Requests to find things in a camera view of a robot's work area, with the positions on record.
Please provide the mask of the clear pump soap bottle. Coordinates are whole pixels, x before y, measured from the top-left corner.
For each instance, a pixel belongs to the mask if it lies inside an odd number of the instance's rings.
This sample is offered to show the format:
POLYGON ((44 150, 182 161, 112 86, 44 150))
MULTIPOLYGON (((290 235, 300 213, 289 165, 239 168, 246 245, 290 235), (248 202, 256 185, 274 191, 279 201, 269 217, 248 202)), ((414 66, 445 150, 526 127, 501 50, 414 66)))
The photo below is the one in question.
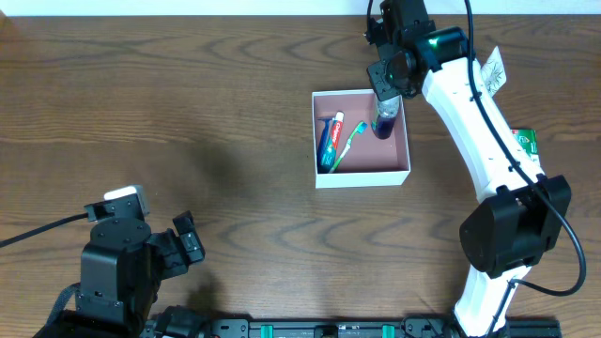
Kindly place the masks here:
POLYGON ((400 105, 400 96, 388 100, 375 98, 371 129, 378 139, 387 139, 391 136, 400 105))

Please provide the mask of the white botanical lotion tube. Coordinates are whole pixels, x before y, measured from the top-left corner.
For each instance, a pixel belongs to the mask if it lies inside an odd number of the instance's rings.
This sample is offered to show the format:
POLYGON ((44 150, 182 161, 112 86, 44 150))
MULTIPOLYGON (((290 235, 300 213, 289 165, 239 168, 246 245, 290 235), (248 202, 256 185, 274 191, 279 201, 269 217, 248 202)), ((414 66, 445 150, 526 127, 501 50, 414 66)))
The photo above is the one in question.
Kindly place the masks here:
POLYGON ((506 83, 507 77, 501 58, 501 51, 496 46, 481 67, 481 77, 488 94, 493 97, 506 83))

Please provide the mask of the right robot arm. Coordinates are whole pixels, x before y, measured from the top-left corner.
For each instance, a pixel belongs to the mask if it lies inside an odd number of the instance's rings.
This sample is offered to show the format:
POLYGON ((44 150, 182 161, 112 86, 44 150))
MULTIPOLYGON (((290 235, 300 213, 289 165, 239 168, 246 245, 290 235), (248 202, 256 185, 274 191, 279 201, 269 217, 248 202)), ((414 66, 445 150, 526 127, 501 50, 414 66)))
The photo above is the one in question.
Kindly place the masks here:
POLYGON ((470 263, 448 319, 412 318, 408 337, 558 337, 554 319, 510 319, 519 286, 563 229, 571 190, 548 177, 514 138, 490 96, 471 29, 439 29, 421 1, 385 1, 367 21, 378 61, 368 76, 378 99, 423 96, 450 132, 478 201, 459 229, 470 263))

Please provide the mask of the green white toothbrush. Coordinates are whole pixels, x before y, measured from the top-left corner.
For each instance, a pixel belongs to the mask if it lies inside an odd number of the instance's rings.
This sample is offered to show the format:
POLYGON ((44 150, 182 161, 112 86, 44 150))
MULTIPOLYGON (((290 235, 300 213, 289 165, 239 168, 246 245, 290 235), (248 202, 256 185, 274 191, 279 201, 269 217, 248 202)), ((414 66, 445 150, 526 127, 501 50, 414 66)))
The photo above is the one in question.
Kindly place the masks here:
POLYGON ((336 159, 336 161, 334 162, 333 166, 331 167, 329 173, 332 174, 336 171, 336 169, 338 168, 338 166, 340 165, 341 161, 343 160, 343 158, 345 157, 345 155, 348 153, 348 151, 351 149, 352 146, 352 141, 353 138, 355 137, 356 134, 362 134, 365 130, 367 129, 367 123, 365 121, 361 121, 353 130, 353 132, 348 136, 347 138, 347 142, 345 144, 345 147, 342 151, 342 153, 338 156, 338 158, 336 159))

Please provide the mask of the blue disposable razor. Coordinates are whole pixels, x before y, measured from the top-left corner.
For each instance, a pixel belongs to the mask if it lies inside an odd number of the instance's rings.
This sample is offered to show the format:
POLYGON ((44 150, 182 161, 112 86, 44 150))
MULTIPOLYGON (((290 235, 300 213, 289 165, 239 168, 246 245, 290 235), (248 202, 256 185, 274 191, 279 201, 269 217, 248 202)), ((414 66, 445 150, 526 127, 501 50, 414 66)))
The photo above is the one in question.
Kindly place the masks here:
POLYGON ((327 144, 327 140, 330 133, 330 124, 333 121, 332 117, 321 117, 318 121, 322 121, 324 123, 324 128, 320 134, 319 143, 316 151, 316 166, 320 167, 321 159, 323 157, 323 153, 327 144))

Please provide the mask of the green soap bar package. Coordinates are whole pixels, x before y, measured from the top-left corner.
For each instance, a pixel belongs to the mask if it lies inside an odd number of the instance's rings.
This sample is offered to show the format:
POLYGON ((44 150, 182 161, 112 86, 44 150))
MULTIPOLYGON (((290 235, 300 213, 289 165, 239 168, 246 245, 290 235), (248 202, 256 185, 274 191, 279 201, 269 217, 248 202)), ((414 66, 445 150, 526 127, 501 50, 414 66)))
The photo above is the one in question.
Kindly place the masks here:
POLYGON ((512 129, 512 134, 530 159, 540 164, 536 132, 532 129, 512 129))

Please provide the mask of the red green toothpaste tube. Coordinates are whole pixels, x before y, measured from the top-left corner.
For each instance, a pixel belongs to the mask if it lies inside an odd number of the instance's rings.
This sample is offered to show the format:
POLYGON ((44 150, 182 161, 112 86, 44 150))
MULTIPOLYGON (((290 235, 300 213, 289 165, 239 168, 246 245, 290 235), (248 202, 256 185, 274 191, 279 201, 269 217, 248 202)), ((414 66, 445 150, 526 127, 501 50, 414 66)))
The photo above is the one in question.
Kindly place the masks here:
POLYGON ((342 111, 338 111, 335 117, 333 118, 332 123, 330 124, 329 137, 323 153, 323 157, 321 159, 321 165, 320 167, 318 167, 318 172, 320 174, 329 173, 331 167, 334 164, 334 161, 336 160, 336 152, 340 134, 344 125, 344 117, 345 113, 342 111))

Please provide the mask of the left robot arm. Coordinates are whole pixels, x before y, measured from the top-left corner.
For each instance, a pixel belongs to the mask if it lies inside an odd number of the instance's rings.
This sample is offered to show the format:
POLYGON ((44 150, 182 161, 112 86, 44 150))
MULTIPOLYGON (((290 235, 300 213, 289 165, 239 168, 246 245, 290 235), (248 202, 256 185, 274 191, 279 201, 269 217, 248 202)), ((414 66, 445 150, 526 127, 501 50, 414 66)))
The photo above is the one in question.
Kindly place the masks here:
POLYGON ((161 282, 183 275, 206 252, 186 211, 154 233, 142 213, 99 218, 81 256, 81 281, 65 288, 37 337, 138 337, 161 282))

